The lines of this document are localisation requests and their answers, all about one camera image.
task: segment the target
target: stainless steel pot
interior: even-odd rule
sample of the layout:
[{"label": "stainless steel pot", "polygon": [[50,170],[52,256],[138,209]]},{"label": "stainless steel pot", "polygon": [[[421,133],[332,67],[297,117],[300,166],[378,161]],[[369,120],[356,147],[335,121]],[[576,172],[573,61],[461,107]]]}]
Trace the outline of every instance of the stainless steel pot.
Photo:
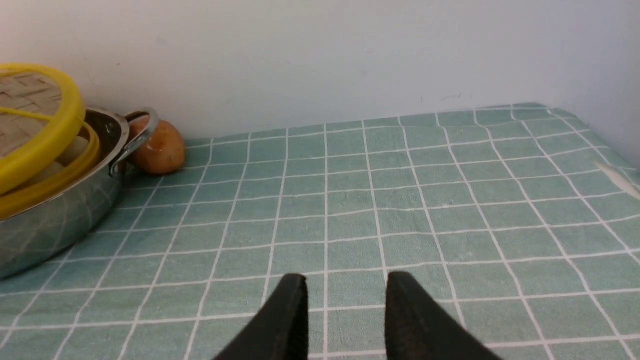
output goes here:
[{"label": "stainless steel pot", "polygon": [[[129,125],[148,115],[146,128],[130,142]],[[0,279],[25,270],[80,240],[111,209],[122,185],[124,159],[156,130],[158,116],[142,108],[124,117],[88,108],[85,121],[100,139],[102,159],[56,196],[0,221]]]}]

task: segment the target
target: white wall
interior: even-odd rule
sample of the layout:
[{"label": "white wall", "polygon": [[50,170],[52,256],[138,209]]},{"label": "white wall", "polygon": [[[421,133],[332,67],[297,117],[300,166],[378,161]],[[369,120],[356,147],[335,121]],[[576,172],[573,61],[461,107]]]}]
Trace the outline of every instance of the white wall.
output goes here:
[{"label": "white wall", "polygon": [[640,165],[638,23],[637,0],[2,0],[0,49],[188,137],[542,101]]}]

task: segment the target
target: pot handle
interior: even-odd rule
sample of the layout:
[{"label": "pot handle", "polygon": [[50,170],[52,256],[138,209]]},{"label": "pot handle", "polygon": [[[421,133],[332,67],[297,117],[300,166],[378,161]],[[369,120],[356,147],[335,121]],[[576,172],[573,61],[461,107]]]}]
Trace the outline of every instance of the pot handle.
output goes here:
[{"label": "pot handle", "polygon": [[124,118],[127,119],[127,122],[132,122],[133,120],[136,120],[139,117],[145,115],[149,116],[149,122],[147,122],[147,125],[142,131],[140,131],[139,134],[137,134],[133,139],[131,139],[130,142],[127,142],[124,145],[124,147],[120,151],[120,154],[118,154],[118,156],[116,156],[116,158],[111,161],[111,163],[109,164],[109,176],[116,176],[118,172],[118,164],[122,160],[129,157],[129,155],[131,155],[134,151],[138,150],[138,148],[142,146],[142,144],[144,144],[145,142],[147,142],[147,140],[149,140],[149,138],[151,138],[151,135],[156,130],[159,122],[158,114],[155,109],[148,106],[124,115]]}]

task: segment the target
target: yellow silicone rim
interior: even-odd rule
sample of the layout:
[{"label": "yellow silicone rim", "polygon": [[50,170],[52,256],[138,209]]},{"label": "yellow silicone rim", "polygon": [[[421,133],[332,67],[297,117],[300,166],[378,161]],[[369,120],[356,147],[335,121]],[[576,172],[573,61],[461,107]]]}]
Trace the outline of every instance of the yellow silicone rim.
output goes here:
[{"label": "yellow silicone rim", "polygon": [[26,63],[0,64],[9,73],[35,71],[53,79],[60,87],[62,100],[53,117],[24,113],[15,109],[0,111],[49,120],[49,123],[29,142],[0,159],[0,195],[20,185],[42,171],[73,141],[84,122],[84,102],[74,81],[62,71]]},{"label": "yellow silicone rim", "polygon": [[89,135],[89,142],[82,154],[50,178],[0,196],[0,220],[36,206],[56,195],[75,183],[98,163],[100,160],[98,134],[87,123],[83,123],[83,128]]}]

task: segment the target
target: green checkered tablecloth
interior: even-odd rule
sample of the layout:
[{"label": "green checkered tablecloth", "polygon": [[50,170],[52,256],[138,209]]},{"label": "green checkered tablecloth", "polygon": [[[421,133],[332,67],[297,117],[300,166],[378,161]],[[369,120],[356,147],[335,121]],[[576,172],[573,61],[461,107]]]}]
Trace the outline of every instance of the green checkered tablecloth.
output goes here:
[{"label": "green checkered tablecloth", "polygon": [[210,359],[307,275],[310,357],[383,358],[407,270],[506,359],[640,357],[640,174],[516,104],[189,141],[87,239],[0,282],[0,359]]}]

